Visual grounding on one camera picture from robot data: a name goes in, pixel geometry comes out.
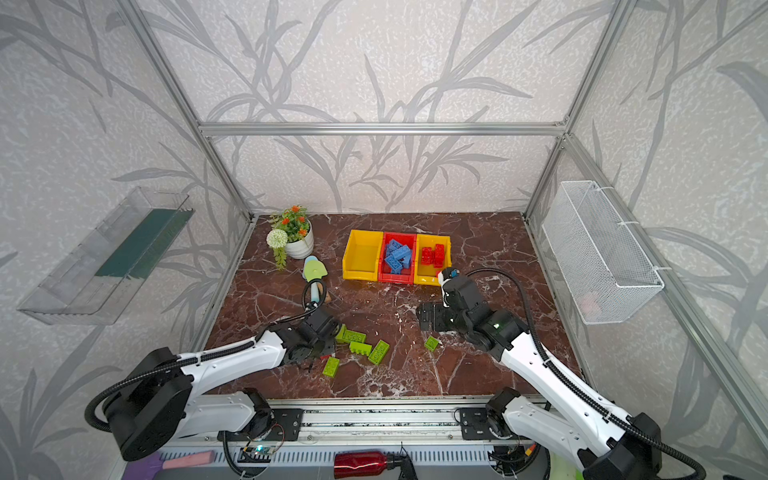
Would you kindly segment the green brick wide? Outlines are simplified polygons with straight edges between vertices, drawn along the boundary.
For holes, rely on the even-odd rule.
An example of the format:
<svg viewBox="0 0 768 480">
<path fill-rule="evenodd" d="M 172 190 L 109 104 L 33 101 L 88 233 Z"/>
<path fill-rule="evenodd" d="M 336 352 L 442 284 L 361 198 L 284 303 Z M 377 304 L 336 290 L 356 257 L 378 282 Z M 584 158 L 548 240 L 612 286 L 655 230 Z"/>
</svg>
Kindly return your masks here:
<svg viewBox="0 0 768 480">
<path fill-rule="evenodd" d="M 347 330 L 342 336 L 342 341 L 345 343 L 353 343 L 353 342 L 364 343 L 366 341 L 366 334 L 357 332 L 357 331 Z"/>
</svg>

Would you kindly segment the green brick toothed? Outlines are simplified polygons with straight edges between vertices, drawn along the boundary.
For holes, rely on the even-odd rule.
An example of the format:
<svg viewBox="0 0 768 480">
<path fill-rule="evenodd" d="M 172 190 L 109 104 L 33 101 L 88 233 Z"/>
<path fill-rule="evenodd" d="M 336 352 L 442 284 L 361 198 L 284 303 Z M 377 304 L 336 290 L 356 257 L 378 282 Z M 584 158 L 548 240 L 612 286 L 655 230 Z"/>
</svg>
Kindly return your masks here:
<svg viewBox="0 0 768 480">
<path fill-rule="evenodd" d="M 369 344 L 352 341 L 349 343 L 349 350 L 351 353 L 362 356 L 369 356 L 373 347 Z"/>
</svg>

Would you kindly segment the red brick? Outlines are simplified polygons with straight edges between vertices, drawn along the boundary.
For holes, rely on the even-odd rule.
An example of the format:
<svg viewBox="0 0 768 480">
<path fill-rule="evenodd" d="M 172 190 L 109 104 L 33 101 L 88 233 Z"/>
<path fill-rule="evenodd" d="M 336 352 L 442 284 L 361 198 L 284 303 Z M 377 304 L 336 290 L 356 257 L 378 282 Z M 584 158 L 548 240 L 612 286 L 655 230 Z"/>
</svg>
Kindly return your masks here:
<svg viewBox="0 0 768 480">
<path fill-rule="evenodd" d="M 432 266 L 441 271 L 446 265 L 446 246 L 438 243 L 432 248 Z"/>
<path fill-rule="evenodd" d="M 434 264 L 434 250 L 431 247 L 422 247 L 420 264 L 422 266 Z"/>
</svg>

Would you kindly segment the green brick diagonal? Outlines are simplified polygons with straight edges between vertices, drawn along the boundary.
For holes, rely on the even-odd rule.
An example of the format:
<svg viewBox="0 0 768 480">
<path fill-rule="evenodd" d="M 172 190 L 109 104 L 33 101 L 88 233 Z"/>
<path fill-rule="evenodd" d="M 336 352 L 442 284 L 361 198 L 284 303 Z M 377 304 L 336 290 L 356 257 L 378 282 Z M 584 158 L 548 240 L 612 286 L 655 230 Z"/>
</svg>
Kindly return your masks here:
<svg viewBox="0 0 768 480">
<path fill-rule="evenodd" d="M 380 365 L 389 352 L 389 349 L 390 345 L 387 342 L 379 340 L 368 355 L 368 360 L 374 365 Z"/>
</svg>

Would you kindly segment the blue brick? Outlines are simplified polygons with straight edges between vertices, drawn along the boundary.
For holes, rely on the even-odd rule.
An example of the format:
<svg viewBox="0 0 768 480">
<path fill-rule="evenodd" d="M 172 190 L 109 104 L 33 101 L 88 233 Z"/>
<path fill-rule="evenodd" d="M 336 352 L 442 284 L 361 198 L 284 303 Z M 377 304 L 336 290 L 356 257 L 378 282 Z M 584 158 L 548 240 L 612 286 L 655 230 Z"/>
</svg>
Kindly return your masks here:
<svg viewBox="0 0 768 480">
<path fill-rule="evenodd" d="M 394 255 L 389 255 L 385 258 L 385 263 L 388 266 L 391 274 L 401 274 L 403 270 L 403 263 L 400 259 L 396 258 Z"/>
<path fill-rule="evenodd" d="M 409 268 L 412 260 L 412 250 L 407 245 L 402 245 L 397 249 L 394 249 L 390 254 L 394 260 L 396 260 L 402 268 Z"/>
<path fill-rule="evenodd" d="M 391 255 L 393 252 L 395 252 L 395 251 L 397 251 L 398 249 L 400 249 L 401 247 L 402 247 L 402 245 L 401 245 L 401 244 L 400 244 L 398 241 L 396 241 L 396 240 L 392 239 L 392 240 L 390 240 L 390 241 L 387 243 L 387 245 L 386 245 L 385 254 L 386 254 L 387 256 L 389 256 L 389 255 Z"/>
</svg>

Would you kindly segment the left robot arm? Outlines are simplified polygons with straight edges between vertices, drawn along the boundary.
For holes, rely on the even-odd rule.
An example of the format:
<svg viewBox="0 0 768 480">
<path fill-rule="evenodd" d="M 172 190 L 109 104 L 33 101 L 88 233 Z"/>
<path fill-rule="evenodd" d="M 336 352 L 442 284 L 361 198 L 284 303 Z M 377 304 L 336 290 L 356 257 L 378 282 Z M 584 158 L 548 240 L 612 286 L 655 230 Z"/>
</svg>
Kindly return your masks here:
<svg viewBox="0 0 768 480">
<path fill-rule="evenodd" d="M 85 421 L 111 434 L 123 460 L 148 457 L 168 442 L 206 433 L 258 437 L 275 424 L 257 391 L 216 395 L 250 374 L 329 353 L 341 323 L 321 307 L 267 326 L 259 335 L 211 350 L 147 354 L 122 381 L 97 394 Z"/>
</svg>

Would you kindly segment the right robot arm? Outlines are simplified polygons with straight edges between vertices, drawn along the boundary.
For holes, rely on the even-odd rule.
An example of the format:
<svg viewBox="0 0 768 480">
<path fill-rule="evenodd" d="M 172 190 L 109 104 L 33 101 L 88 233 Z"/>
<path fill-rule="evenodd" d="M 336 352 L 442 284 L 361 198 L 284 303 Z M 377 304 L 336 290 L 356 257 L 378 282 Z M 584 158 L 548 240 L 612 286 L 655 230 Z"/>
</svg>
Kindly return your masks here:
<svg viewBox="0 0 768 480">
<path fill-rule="evenodd" d="M 424 303 L 417 313 L 459 333 L 551 404 L 545 410 L 515 389 L 502 389 L 486 405 L 494 435 L 529 438 L 571 461 L 585 479 L 656 479 L 665 457 L 689 467 L 693 479 L 706 477 L 697 460 L 662 442 L 660 427 L 652 418 L 629 414 L 546 349 L 528 295 L 517 278 L 508 279 L 519 292 L 523 316 L 492 308 L 474 281 L 475 274 L 462 274 L 452 267 L 440 271 L 435 277 L 440 302 Z"/>
</svg>

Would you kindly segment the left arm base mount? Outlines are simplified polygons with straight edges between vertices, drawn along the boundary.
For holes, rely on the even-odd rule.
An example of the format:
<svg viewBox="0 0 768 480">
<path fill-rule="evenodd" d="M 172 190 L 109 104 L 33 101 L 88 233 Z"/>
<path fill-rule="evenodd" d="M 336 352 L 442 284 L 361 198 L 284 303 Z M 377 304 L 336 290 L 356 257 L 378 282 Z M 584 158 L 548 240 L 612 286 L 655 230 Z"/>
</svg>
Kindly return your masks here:
<svg viewBox="0 0 768 480">
<path fill-rule="evenodd" d="M 303 416 L 304 410 L 300 408 L 260 412 L 254 419 L 249 438 L 257 441 L 295 442 L 299 438 Z"/>
</svg>

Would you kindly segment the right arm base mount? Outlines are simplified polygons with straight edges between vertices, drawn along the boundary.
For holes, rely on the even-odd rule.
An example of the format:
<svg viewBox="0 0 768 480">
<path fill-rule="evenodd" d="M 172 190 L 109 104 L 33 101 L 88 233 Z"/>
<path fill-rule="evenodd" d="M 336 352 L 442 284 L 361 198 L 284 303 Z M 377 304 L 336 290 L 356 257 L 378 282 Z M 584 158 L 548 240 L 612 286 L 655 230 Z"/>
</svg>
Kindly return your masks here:
<svg viewBox="0 0 768 480">
<path fill-rule="evenodd" d="M 461 430 L 461 438 L 465 441 L 492 441 L 497 439 L 490 429 L 485 406 L 457 408 L 454 411 L 454 420 Z"/>
</svg>

